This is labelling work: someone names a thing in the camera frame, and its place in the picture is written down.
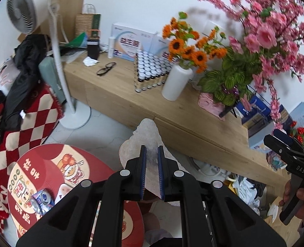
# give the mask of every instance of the black eyeglasses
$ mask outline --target black eyeglasses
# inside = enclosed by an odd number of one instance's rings
[[[109,72],[112,68],[114,68],[116,65],[115,62],[111,62],[111,63],[108,63],[105,68],[99,70],[96,74],[98,76],[104,76],[107,72]]]

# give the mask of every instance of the round red tray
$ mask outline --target round red tray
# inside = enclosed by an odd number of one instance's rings
[[[57,201],[84,179],[99,182],[114,172],[92,154],[69,145],[46,144],[25,153],[11,171],[8,202],[21,237],[40,218],[30,205],[31,194],[47,189]],[[122,246],[141,247],[144,241],[142,214],[136,202],[124,203]]]

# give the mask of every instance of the red checkered fabric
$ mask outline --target red checkered fabric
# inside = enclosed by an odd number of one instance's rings
[[[33,147],[41,145],[51,134],[57,121],[62,118],[62,109],[46,84],[39,84],[32,91],[26,116],[21,129],[5,132],[0,145],[0,232],[3,220],[9,217],[7,182],[18,159]]]

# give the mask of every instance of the white fan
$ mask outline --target white fan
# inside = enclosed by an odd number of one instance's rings
[[[57,0],[7,0],[7,12],[13,25],[23,34],[30,34],[43,21],[49,18],[50,37],[57,73],[62,84],[67,103],[65,116],[60,120],[62,126],[77,129],[85,125],[91,115],[91,108],[80,101],[71,98],[60,57],[57,35],[57,15],[59,5]]]

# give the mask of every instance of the white box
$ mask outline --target white box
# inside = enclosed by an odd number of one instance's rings
[[[169,39],[163,39],[160,36],[154,35],[150,52],[158,57],[168,58],[170,55],[169,43]]]
[[[154,34],[124,23],[114,23],[112,36],[115,37],[114,56],[134,61],[138,49],[149,51]]]

